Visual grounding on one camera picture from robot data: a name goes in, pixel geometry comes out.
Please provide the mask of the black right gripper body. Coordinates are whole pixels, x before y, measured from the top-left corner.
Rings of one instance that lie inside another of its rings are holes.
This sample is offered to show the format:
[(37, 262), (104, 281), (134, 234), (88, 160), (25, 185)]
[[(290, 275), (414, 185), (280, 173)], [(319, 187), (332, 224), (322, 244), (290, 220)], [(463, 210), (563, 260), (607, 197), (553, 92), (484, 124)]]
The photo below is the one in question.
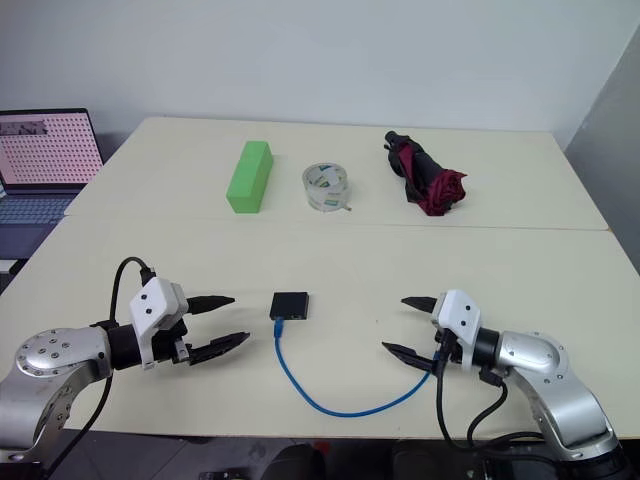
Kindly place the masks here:
[(434, 360), (450, 361), (453, 363), (462, 362), (462, 346), (458, 343), (458, 336), (449, 328), (438, 328), (434, 340), (439, 348), (434, 354)]

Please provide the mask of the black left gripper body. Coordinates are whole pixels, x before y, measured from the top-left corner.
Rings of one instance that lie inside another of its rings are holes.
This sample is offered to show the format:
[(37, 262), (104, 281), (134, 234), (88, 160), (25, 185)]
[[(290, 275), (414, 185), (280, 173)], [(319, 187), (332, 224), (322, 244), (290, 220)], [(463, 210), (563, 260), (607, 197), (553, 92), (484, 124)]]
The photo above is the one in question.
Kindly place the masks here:
[(183, 320), (179, 320), (168, 330), (158, 330), (151, 339), (154, 361), (190, 364), (190, 346), (183, 339), (187, 333), (188, 329)]

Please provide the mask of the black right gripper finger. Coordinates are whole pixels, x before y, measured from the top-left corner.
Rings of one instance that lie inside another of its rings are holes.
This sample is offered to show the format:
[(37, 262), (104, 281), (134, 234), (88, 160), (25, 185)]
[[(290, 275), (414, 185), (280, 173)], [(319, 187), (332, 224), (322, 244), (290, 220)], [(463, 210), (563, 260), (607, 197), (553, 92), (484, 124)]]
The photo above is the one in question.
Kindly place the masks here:
[(418, 311), (432, 314), (438, 299), (430, 296), (409, 296), (401, 300), (405, 305), (410, 306)]
[(441, 370), (442, 362), (436, 356), (426, 358), (415, 350), (396, 343), (382, 342), (382, 346), (405, 365), (427, 373), (438, 373)]

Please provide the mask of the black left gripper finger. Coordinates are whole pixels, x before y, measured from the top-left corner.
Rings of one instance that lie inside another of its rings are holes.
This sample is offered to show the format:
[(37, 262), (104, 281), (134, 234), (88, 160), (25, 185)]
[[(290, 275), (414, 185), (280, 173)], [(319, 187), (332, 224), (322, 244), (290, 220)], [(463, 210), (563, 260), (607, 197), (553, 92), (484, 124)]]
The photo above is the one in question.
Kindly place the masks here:
[(227, 296), (207, 295), (190, 297), (187, 299), (187, 312), (191, 315), (199, 315), (217, 310), (234, 302), (234, 298)]
[(236, 332), (213, 339), (201, 347), (189, 347), (189, 364), (197, 365), (222, 356), (240, 346), (249, 337), (249, 332)]

